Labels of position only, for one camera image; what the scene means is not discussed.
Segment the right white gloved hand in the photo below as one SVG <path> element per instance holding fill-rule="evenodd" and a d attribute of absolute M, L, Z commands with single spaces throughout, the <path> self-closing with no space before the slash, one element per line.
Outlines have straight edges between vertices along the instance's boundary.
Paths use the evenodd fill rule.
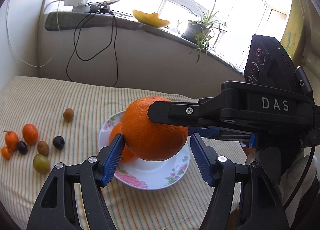
<path fill-rule="evenodd" d="M 302 150 L 294 158 L 293 164 L 291 164 L 288 169 L 282 171 L 281 166 L 284 165 L 284 162 L 281 162 L 280 149 L 269 147 L 262 150 L 256 150 L 249 154 L 245 164 L 249 165 L 251 162 L 257 161 L 262 165 L 272 182 L 281 203 L 284 205 L 299 182 L 308 159 L 309 155 L 304 155 L 304 151 Z M 314 156 L 302 185 L 285 210 L 290 226 L 299 225 L 312 209 L 314 201 L 319 193 L 319 182 L 316 173 L 317 158 Z"/>

